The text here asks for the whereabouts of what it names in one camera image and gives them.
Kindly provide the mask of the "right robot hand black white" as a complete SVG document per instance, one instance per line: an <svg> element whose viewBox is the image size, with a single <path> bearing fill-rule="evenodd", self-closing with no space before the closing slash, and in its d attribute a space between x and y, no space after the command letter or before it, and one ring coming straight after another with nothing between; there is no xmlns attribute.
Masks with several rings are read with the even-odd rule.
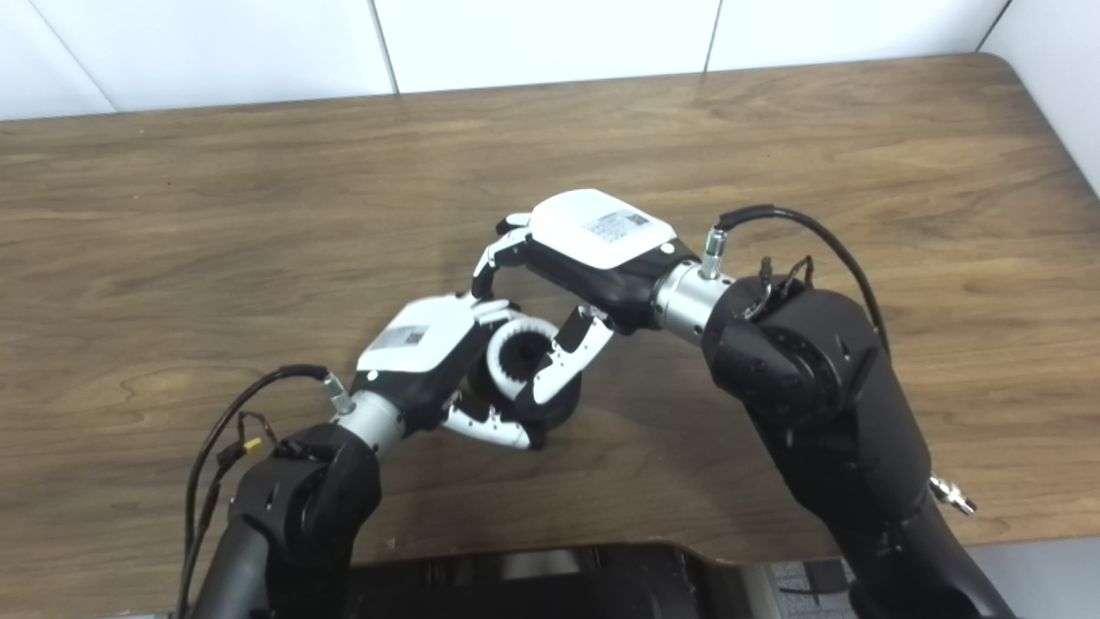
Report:
<svg viewBox="0 0 1100 619"><path fill-rule="evenodd" d="M657 291L675 269L698 262L662 219L592 188L544 199L496 231L473 270L473 297L488 299L503 267L526 267L580 299L516 395L519 410L549 404L614 334L660 329Z"/></svg>

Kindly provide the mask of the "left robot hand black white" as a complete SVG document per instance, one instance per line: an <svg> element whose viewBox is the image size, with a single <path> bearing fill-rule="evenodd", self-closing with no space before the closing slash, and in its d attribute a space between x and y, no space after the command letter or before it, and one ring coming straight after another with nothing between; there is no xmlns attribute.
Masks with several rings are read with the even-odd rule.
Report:
<svg viewBox="0 0 1100 619"><path fill-rule="evenodd" d="M507 299L471 294L424 297L402 307L358 357L352 410L333 422L384 458L402 439L442 425L457 434L518 450L542 450L544 432L508 420L461 383L503 328L530 321Z"/></svg>

